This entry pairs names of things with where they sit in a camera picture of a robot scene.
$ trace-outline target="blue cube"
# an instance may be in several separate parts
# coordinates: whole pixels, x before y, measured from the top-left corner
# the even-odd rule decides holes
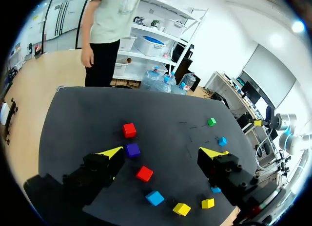
[[[153,205],[157,206],[159,205],[162,201],[164,201],[164,197],[161,196],[161,194],[158,191],[152,191],[148,195],[145,196],[145,198]]]
[[[218,143],[220,146],[225,146],[227,144],[227,141],[226,141],[226,138],[225,137],[222,137],[218,140]]]
[[[221,192],[220,188],[218,188],[218,187],[216,187],[216,188],[211,187],[211,190],[213,193],[220,193]]]
[[[129,158],[134,158],[141,154],[137,143],[126,145],[126,152]]]

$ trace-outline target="plastic water bottle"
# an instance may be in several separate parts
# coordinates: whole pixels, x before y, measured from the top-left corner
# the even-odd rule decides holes
[[[169,78],[166,76],[163,81],[157,81],[152,87],[151,91],[171,93],[171,85]]]
[[[171,86],[171,93],[186,95],[186,90],[184,89],[185,86],[186,84],[184,82],[182,82],[179,86]]]
[[[170,74],[165,74],[164,75],[164,78],[165,77],[168,77],[169,78],[169,84],[170,85],[172,85],[172,86],[175,86],[176,85],[176,76],[175,76],[175,73],[174,72],[172,72],[172,73],[170,73]]]
[[[159,79],[158,67],[154,67],[153,71],[146,71],[141,82],[140,89],[150,90],[154,83]]]
[[[184,75],[181,82],[184,82],[190,89],[196,82],[196,77],[194,77],[194,72],[192,72],[191,74]]]

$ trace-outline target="storage box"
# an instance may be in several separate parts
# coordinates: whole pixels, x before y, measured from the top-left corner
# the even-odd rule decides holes
[[[127,52],[131,51],[131,48],[132,48],[136,39],[137,39],[137,37],[121,38],[119,50],[127,51]]]
[[[140,86],[140,82],[139,81],[129,81],[129,85],[130,86],[139,87]]]
[[[116,81],[117,86],[126,86],[127,83],[128,83],[128,80],[117,79],[117,81]]]
[[[146,56],[161,57],[163,56],[163,48],[166,45],[157,39],[143,36],[138,37],[135,41],[135,46]]]
[[[166,19],[164,26],[165,26],[165,29],[164,29],[165,33],[175,36],[177,38],[180,38],[184,30],[187,28],[185,25],[181,24],[180,22],[177,22],[171,19]]]
[[[122,76],[125,73],[125,70],[126,70],[127,66],[128,66],[128,64],[116,63],[115,64],[114,75]]]
[[[116,85],[116,79],[111,80],[111,86],[115,86]]]
[[[129,85],[129,84],[127,86],[132,88],[132,89],[138,89],[139,88],[139,86],[132,86],[132,85]]]

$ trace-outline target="black table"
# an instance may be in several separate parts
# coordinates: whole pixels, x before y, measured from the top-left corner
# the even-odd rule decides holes
[[[207,125],[209,118],[217,124]],[[137,137],[125,139],[122,125],[134,123]],[[228,144],[218,145],[220,137]],[[121,226],[220,225],[234,209],[222,193],[213,194],[197,165],[199,147],[229,151],[254,173],[254,153],[226,106],[192,96],[114,88],[66,87],[55,94],[42,129],[39,174],[62,183],[90,152],[137,142],[141,156],[127,159],[109,188],[104,188],[83,211]],[[135,178],[145,165],[154,171],[144,183]],[[152,206],[145,195],[158,190],[165,201]],[[215,207],[201,209],[201,200],[214,198]],[[177,203],[192,209],[184,217]]]

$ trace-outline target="ceiling light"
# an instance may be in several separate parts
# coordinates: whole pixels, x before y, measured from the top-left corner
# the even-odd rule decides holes
[[[296,21],[293,25],[292,25],[292,31],[294,31],[295,33],[300,33],[302,31],[304,31],[304,24],[302,21]]]
[[[270,42],[271,45],[275,48],[280,48],[283,46],[283,38],[278,34],[272,35],[270,38]]]

